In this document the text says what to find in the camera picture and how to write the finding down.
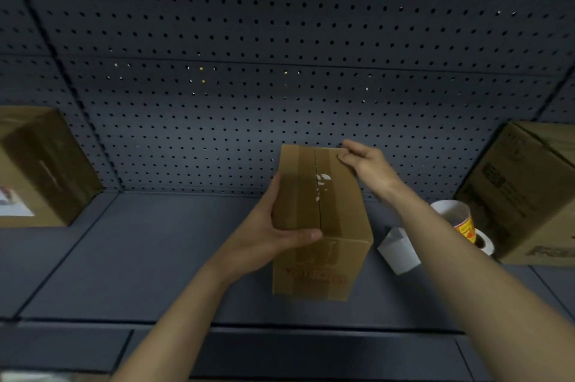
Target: pegboard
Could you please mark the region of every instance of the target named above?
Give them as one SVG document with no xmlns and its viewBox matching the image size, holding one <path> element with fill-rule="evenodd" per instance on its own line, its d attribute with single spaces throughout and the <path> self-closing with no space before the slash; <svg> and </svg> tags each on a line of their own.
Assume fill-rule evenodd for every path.
<svg viewBox="0 0 575 382">
<path fill-rule="evenodd" d="M 494 130 L 550 78 L 63 58 L 129 190 L 260 193 L 282 144 L 380 147 L 427 200 L 449 198 Z"/>
<path fill-rule="evenodd" d="M 0 105 L 58 108 L 107 189 L 119 184 L 54 61 L 43 56 L 0 55 Z"/>
<path fill-rule="evenodd" d="M 62 55 L 561 76 L 573 0 L 32 0 Z"/>
<path fill-rule="evenodd" d="M 571 78 L 563 85 L 538 121 L 543 123 L 575 123 L 575 79 Z"/>
<path fill-rule="evenodd" d="M 23 0 L 0 0 L 0 53 L 49 55 Z"/>
</svg>

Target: yellow label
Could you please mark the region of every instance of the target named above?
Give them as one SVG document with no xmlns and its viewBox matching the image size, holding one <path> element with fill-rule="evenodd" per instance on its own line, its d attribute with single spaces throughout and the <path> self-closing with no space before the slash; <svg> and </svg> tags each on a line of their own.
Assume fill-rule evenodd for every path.
<svg viewBox="0 0 575 382">
<path fill-rule="evenodd" d="M 471 216 L 469 216 L 469 218 L 460 225 L 457 225 L 456 230 L 473 244 L 475 244 L 477 235 L 475 234 L 475 226 L 473 226 L 473 220 L 471 219 Z"/>
</svg>

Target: cardboard box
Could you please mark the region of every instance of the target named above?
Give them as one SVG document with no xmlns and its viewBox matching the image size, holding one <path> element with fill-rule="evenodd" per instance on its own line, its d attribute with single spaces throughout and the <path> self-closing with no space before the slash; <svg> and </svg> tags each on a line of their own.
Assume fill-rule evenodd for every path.
<svg viewBox="0 0 575 382">
<path fill-rule="evenodd" d="M 575 125 L 507 124 L 456 199 L 501 262 L 575 265 Z"/>
<path fill-rule="evenodd" d="M 282 146 L 277 229 L 320 228 L 323 237 L 274 260 L 274 294 L 343 300 L 373 243 L 363 198 L 340 149 Z"/>
<path fill-rule="evenodd" d="M 101 190 L 58 110 L 0 106 L 0 227 L 66 226 Z"/>
</svg>

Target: person's right hand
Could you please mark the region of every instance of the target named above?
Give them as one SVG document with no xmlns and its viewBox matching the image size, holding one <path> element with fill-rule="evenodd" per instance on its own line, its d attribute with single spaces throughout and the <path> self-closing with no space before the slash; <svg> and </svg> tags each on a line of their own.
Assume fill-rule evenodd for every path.
<svg viewBox="0 0 575 382">
<path fill-rule="evenodd" d="M 397 190 L 406 187 L 381 150 L 351 140 L 343 140 L 341 146 L 347 152 L 338 155 L 340 161 L 353 167 L 359 179 L 380 199 L 390 201 Z"/>
</svg>

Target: person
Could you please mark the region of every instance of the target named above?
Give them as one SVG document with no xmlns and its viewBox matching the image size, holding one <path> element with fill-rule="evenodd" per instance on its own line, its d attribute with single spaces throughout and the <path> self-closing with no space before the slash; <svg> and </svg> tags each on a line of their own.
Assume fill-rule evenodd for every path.
<svg viewBox="0 0 575 382">
<path fill-rule="evenodd" d="M 344 140 L 339 159 L 402 220 L 417 255 L 498 381 L 575 380 L 575 327 L 469 244 L 403 183 L 380 150 Z M 276 175 L 244 222 L 203 265 L 113 382 L 187 380 L 226 289 L 319 229 L 274 229 Z"/>
</svg>

